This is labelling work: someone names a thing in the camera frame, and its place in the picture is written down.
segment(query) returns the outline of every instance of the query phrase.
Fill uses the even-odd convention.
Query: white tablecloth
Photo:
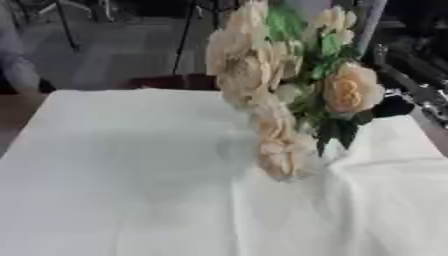
[[[57,92],[0,160],[0,255],[448,255],[448,162],[410,117],[290,183],[254,143],[217,93]]]

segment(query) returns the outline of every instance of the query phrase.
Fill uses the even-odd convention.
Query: floor
[[[27,27],[23,39],[40,74],[60,89],[113,88],[131,77],[170,74],[185,20],[149,18],[125,23],[95,23],[68,10],[70,27],[81,46],[74,52],[57,17]],[[204,48],[212,32],[209,17],[192,23],[178,73],[204,72]]]

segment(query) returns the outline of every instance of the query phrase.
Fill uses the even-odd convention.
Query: artificial flower
[[[263,44],[267,27],[265,1],[248,1],[232,13],[224,29],[218,29],[209,38],[206,49],[208,75],[218,75],[229,60],[244,58],[249,51]]]
[[[247,56],[232,62],[224,73],[217,76],[217,86],[223,98],[236,109],[248,109],[261,104],[264,94],[269,93],[268,83],[263,82],[266,72],[260,60]]]
[[[283,79],[295,77],[299,74],[303,63],[303,44],[300,41],[287,41],[288,56],[284,61]]]
[[[264,98],[252,112],[252,123],[259,136],[258,162],[274,177],[292,175],[298,166],[295,118],[277,96]]]
[[[263,84],[275,90],[284,77],[285,62],[288,60],[286,44],[283,42],[271,44],[265,41],[256,49],[256,54],[263,69]]]
[[[356,23],[356,15],[352,11],[345,12],[340,6],[321,12],[316,21],[311,23],[304,32],[303,39],[311,42],[318,29],[323,28],[322,34],[336,33],[342,45],[353,41],[354,33],[350,30]]]
[[[371,109],[383,99],[384,88],[376,73],[356,63],[343,64],[323,83],[328,110],[333,113],[358,113]]]

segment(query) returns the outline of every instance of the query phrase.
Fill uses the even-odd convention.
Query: gray sleeve
[[[37,89],[40,77],[25,57],[25,50],[4,0],[0,0],[0,66],[8,82],[19,92]]]

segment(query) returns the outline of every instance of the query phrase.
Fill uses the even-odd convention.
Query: green leaf
[[[303,56],[304,54],[303,45],[302,44],[293,45],[292,54],[294,54],[295,56]]]
[[[361,57],[361,53],[359,53],[359,51],[356,48],[346,45],[342,47],[339,56],[341,58],[359,59]]]
[[[331,138],[337,137],[339,134],[338,126],[334,119],[327,119],[317,130],[317,152],[319,156],[325,151],[325,146]]]
[[[296,11],[287,5],[270,6],[266,24],[272,41],[299,40],[304,27]]]
[[[314,67],[313,71],[311,71],[311,78],[314,80],[320,80],[325,75],[325,66],[320,65]]]
[[[339,67],[343,64],[343,59],[341,58],[336,58],[333,59],[329,65],[328,65],[328,69],[325,75],[331,75],[336,73],[339,70]]]
[[[373,120],[373,113],[370,110],[365,110],[365,111],[359,112],[358,114],[356,114],[353,117],[353,120],[358,125],[368,124],[368,123],[372,122],[372,120]]]
[[[303,115],[303,113],[306,110],[306,102],[304,101],[300,101],[300,100],[295,100],[293,103],[288,105],[289,110],[294,114],[294,115]]]
[[[337,139],[341,142],[345,149],[348,149],[356,137],[358,125],[355,122],[347,120],[338,120],[337,125],[339,128]]]
[[[332,33],[322,38],[322,56],[333,56],[341,51],[342,43],[336,34]]]

